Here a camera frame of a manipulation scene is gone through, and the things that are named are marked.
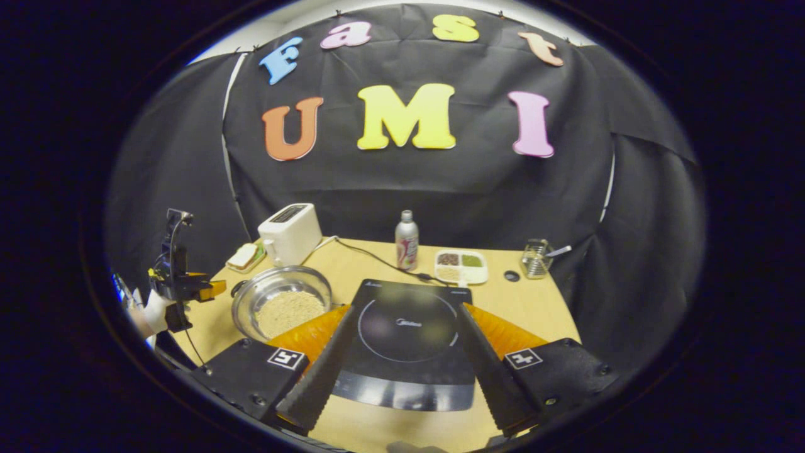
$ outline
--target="spray can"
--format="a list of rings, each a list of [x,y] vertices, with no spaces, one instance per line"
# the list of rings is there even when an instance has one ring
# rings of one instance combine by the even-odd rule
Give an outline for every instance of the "spray can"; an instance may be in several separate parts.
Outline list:
[[[415,269],[419,228],[414,223],[414,213],[410,210],[402,212],[400,223],[394,229],[394,242],[397,244],[397,267],[404,271]]]

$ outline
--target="white wall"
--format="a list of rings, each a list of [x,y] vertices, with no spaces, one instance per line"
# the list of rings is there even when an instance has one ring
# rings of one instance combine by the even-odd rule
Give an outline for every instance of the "white wall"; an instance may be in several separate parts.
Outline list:
[[[285,33],[294,31],[322,19],[332,17],[336,10],[347,12],[372,6],[394,5],[400,3],[435,3],[442,5],[466,6],[476,10],[503,14],[511,19],[541,28],[554,35],[567,37],[575,45],[595,44],[580,31],[562,23],[533,6],[515,0],[300,0],[273,13],[269,13],[238,31],[222,39],[220,42],[199,55],[193,62],[210,56],[241,51],[250,51],[254,46],[263,45]]]

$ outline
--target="rice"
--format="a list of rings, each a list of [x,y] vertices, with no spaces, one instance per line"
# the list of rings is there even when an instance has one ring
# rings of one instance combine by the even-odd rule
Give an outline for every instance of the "rice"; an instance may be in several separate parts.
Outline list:
[[[445,280],[457,281],[459,275],[458,269],[436,268],[436,276]]]
[[[274,296],[257,312],[257,324],[269,339],[324,314],[324,307],[316,296],[285,291]]]

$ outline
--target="toaster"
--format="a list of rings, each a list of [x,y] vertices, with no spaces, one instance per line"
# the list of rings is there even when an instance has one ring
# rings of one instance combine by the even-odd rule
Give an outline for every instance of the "toaster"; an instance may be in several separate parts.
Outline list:
[[[285,206],[257,230],[274,266],[302,264],[322,238],[316,208],[311,203]]]

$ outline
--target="power cord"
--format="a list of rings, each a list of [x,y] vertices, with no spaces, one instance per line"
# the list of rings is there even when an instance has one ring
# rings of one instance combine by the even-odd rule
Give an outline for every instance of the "power cord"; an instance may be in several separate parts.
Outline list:
[[[448,282],[446,282],[446,281],[444,281],[444,280],[440,280],[440,279],[438,279],[438,278],[436,278],[436,277],[434,277],[434,276],[428,275],[428,274],[426,274],[426,273],[424,273],[424,272],[419,272],[419,273],[416,273],[416,272],[408,272],[408,271],[406,271],[406,270],[404,270],[404,269],[398,268],[397,266],[394,266],[394,265],[392,265],[392,264],[389,264],[389,263],[387,263],[385,260],[383,260],[383,258],[380,258],[379,256],[375,255],[375,254],[374,254],[374,253],[372,253],[371,251],[364,250],[364,249],[359,248],[359,247],[353,247],[353,246],[351,246],[351,245],[347,245],[347,244],[345,244],[345,243],[342,243],[342,242],[341,242],[341,239],[339,239],[339,237],[338,237],[338,236],[333,236],[332,238],[333,238],[333,239],[335,239],[335,241],[336,241],[337,243],[339,243],[339,244],[343,245],[344,247],[350,248],[350,249],[352,249],[352,250],[354,250],[354,251],[359,251],[359,252],[361,252],[361,253],[365,253],[366,255],[369,255],[369,256],[373,257],[373,258],[374,258],[374,259],[376,259],[377,261],[380,261],[381,263],[385,264],[386,266],[388,266],[388,267],[390,267],[390,268],[392,268],[392,269],[396,269],[396,270],[398,270],[398,271],[400,271],[400,272],[402,272],[402,273],[404,273],[404,274],[408,274],[408,275],[410,275],[410,276],[415,276],[416,278],[420,279],[422,282],[425,282],[425,283],[430,283],[431,281],[435,280],[435,281],[438,281],[439,283],[441,283],[441,284],[442,284],[442,285],[444,285],[444,286],[450,286],[450,284],[449,284]]]
[[[204,359],[201,358],[201,354],[199,354],[199,350],[196,349],[196,345],[193,344],[193,340],[190,339],[190,332],[185,330],[184,333],[188,336],[188,341],[190,342],[190,346],[193,347],[193,351],[196,352],[196,356],[198,356],[199,360],[201,361],[201,367],[204,370],[206,370],[207,369],[207,364],[204,362]]]

